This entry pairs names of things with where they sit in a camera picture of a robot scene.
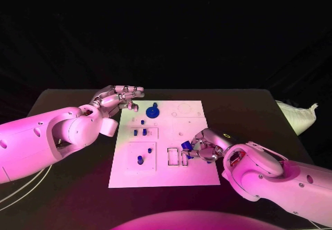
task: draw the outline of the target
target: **white board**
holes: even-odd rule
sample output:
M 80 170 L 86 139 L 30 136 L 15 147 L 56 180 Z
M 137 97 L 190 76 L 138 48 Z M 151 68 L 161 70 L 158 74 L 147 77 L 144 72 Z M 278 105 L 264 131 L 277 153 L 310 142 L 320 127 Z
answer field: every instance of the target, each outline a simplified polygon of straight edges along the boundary
M 151 119 L 145 109 L 154 102 L 160 114 Z M 181 155 L 181 143 L 207 127 L 200 101 L 134 103 L 138 104 L 137 113 L 121 111 L 108 187 L 219 185 L 215 163 L 207 164 L 199 158 L 186 160 Z

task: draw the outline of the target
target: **blue knob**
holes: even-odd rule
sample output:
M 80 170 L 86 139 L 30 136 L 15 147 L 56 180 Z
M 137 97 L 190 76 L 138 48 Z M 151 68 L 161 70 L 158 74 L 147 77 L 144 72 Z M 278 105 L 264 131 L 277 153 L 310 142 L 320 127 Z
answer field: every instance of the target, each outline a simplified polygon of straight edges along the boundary
M 147 108 L 145 114 L 148 118 L 155 118 L 158 116 L 157 103 L 153 103 L 153 106 Z
M 142 164 L 142 162 L 144 162 L 142 157 L 138 156 L 138 157 L 137 157 L 137 163 L 138 163 L 138 164 Z
M 186 142 L 181 143 L 181 148 L 192 150 L 192 145 L 190 145 L 189 141 L 186 141 Z

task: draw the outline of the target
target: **black table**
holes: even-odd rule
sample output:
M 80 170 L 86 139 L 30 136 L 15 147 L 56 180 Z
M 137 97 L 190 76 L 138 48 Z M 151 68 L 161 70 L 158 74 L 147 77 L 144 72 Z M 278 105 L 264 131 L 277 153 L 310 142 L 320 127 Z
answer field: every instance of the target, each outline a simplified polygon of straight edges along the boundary
M 93 93 L 95 90 L 46 90 L 28 115 L 80 106 L 89 102 Z M 242 140 L 252 140 L 287 158 L 311 163 L 268 91 L 145 90 L 144 93 L 145 97 L 138 100 L 200 100 L 209 127 Z M 108 188 L 115 139 L 116 136 L 99 135 L 90 146 L 53 165 L 33 192 L 0 212 L 1 229 L 105 230 L 137 217 L 173 210 L 228 212 L 287 229 L 313 227 L 271 201 L 249 202 L 236 194 L 220 177 L 222 160 L 216 162 L 218 186 Z M 1 184 L 0 199 L 30 178 Z

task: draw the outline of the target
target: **black curtain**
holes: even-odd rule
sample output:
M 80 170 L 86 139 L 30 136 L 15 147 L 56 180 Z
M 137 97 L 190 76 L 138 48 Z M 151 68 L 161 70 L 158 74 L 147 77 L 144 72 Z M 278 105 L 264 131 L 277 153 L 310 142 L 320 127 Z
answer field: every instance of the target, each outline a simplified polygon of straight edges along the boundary
M 314 126 L 329 122 L 327 5 L 57 4 L 2 9 L 0 28 L 1 123 L 26 116 L 44 89 L 109 84 L 265 88 L 298 107 L 317 102 Z

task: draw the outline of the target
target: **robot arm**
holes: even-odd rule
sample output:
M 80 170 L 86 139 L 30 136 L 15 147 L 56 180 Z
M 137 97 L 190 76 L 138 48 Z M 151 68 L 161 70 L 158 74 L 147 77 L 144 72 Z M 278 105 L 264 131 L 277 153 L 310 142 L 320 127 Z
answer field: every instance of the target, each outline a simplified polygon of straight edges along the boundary
M 330 170 L 290 161 L 254 142 L 241 144 L 228 134 L 210 129 L 202 130 L 190 145 L 183 146 L 187 157 L 205 161 L 223 157 L 222 177 L 246 200 L 265 198 L 291 214 L 332 226 Z
M 109 117 L 119 108 L 138 106 L 131 98 L 144 89 L 106 86 L 89 104 L 67 107 L 0 125 L 0 184 L 13 181 L 62 160 L 96 139 L 112 137 L 116 121 Z

